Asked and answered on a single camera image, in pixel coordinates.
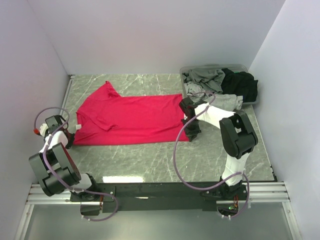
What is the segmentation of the red t-shirt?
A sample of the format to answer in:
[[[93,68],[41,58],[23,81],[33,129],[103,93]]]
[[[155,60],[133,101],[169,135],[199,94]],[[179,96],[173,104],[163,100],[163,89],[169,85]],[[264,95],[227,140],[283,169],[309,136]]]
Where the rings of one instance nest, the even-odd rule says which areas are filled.
[[[75,133],[78,146],[116,146],[186,142],[181,130],[182,94],[121,96],[106,82],[76,111],[81,126]]]

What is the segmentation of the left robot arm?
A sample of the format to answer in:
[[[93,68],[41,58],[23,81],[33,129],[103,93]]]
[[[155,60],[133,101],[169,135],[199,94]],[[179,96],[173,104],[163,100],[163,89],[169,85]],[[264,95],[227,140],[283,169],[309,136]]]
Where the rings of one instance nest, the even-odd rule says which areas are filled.
[[[81,174],[72,160],[68,149],[71,148],[75,135],[67,127],[61,128],[53,135],[46,151],[46,159],[51,168],[69,186],[78,191],[72,193],[82,201],[96,201],[100,197],[100,188],[95,179],[88,173]],[[29,157],[29,164],[43,192],[51,197],[61,194],[67,188],[51,173],[43,158],[44,149]]]

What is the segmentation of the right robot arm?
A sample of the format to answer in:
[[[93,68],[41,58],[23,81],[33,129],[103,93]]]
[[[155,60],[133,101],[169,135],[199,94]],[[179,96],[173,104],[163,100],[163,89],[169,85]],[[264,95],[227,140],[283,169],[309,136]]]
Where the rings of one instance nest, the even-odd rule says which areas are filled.
[[[230,200],[239,194],[248,194],[249,187],[243,185],[243,174],[250,153],[258,144],[257,134],[245,112],[233,112],[220,109],[204,101],[195,103],[190,97],[181,100],[179,107],[185,117],[173,150],[173,166],[179,179],[194,190],[205,191],[218,199]],[[187,183],[180,175],[176,163],[178,141],[185,134],[193,141],[201,133],[199,122],[206,122],[220,130],[222,145],[227,153],[225,168],[217,184],[211,187],[195,187]]]

